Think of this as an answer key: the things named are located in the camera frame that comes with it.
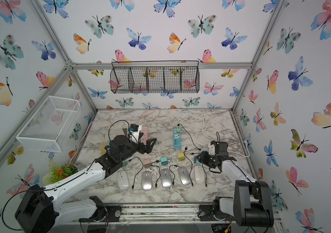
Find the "pink charger plug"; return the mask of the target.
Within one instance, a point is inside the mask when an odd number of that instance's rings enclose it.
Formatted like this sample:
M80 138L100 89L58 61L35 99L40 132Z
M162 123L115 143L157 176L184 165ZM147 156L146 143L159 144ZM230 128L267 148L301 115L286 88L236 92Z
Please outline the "pink charger plug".
M149 167L151 167L151 161L150 161L150 159L145 159L145 160L143 161L143 164L144 164L144 167L145 167L145 168L149 168Z

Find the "white wireless mouse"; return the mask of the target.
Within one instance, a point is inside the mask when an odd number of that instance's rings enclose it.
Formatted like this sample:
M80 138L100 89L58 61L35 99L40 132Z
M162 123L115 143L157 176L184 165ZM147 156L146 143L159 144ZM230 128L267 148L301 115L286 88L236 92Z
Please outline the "white wireless mouse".
M129 187L129 179L125 170L117 172L117 182L120 190L125 190Z

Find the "yellow green charger plug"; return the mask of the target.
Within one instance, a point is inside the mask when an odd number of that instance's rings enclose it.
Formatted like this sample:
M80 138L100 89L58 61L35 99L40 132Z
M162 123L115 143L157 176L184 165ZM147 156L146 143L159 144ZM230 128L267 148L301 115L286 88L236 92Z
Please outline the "yellow green charger plug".
M179 161L184 161L186 159L185 154L183 152L178 153L178 160Z

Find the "black charging cable silver mouse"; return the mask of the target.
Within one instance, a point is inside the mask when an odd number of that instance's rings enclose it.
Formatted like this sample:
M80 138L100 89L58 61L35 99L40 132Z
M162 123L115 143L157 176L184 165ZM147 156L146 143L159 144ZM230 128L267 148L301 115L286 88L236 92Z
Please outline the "black charging cable silver mouse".
M154 162L151 162L151 164L150 164L152 167L154 167L154 171L157 172L155 175L156 176L155 188L158 187L158 181L161 177L161 175L160 175L161 168L159 166L159 162L160 162L160 160L156 160Z

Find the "black charging cable white mouse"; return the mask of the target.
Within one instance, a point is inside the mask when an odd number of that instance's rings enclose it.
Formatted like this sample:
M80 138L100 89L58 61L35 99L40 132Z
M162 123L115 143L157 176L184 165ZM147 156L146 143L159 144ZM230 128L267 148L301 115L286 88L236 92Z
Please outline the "black charging cable white mouse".
M140 169L140 170L135 174L135 176L134 176L133 184L132 184L132 186L131 186L132 190L134 189L137 175L138 175L138 174L143 170L143 168L144 168L144 163L143 163L143 161L141 160L141 158L139 158L138 156L136 156L136 157L130 159L128 162L131 162L131 161L134 160L134 159L137 159L138 162L141 163L142 167L141 167L141 169Z

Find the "teal charger plug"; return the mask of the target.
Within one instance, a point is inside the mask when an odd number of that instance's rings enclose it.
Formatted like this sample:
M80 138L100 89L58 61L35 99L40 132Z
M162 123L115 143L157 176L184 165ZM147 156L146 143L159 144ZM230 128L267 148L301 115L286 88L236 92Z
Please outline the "teal charger plug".
M160 162L161 162L161 165L162 165L162 166L166 166L166 165L168 165L168 159L167 159L167 157L162 157L162 158L160 159Z

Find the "teal power strip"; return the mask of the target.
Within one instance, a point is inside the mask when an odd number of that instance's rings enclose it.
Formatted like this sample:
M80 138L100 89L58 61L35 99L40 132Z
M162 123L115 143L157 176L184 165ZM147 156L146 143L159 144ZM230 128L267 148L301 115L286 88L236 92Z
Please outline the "teal power strip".
M176 127L173 129L173 140L174 140L174 148L175 149L181 149L182 143L181 143L181 132L176 132Z

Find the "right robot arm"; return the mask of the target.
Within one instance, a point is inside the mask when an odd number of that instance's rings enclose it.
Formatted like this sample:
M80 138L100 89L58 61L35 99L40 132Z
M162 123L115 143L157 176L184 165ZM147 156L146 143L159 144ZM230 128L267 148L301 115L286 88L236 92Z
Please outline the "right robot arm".
M229 156L228 144L212 141L209 149L202 149L197 156L202 165L219 169L235 185L233 196L216 197L211 205L200 205L197 213L201 221L229 220L240 227L269 228L274 225L270 187L246 174L237 160Z

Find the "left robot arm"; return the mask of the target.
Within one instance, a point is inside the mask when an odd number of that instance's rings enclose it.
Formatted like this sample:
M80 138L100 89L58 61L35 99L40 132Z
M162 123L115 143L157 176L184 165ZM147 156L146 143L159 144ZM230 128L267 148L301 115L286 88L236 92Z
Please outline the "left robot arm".
M117 221L115 210L107 208L97 196L65 203L67 199L86 187L108 178L135 153L150 153L156 143L152 138L142 143L119 135L105 147L106 153L81 171L45 187L30 187L15 212L15 219L25 233L47 233L57 225L73 220L82 222Z

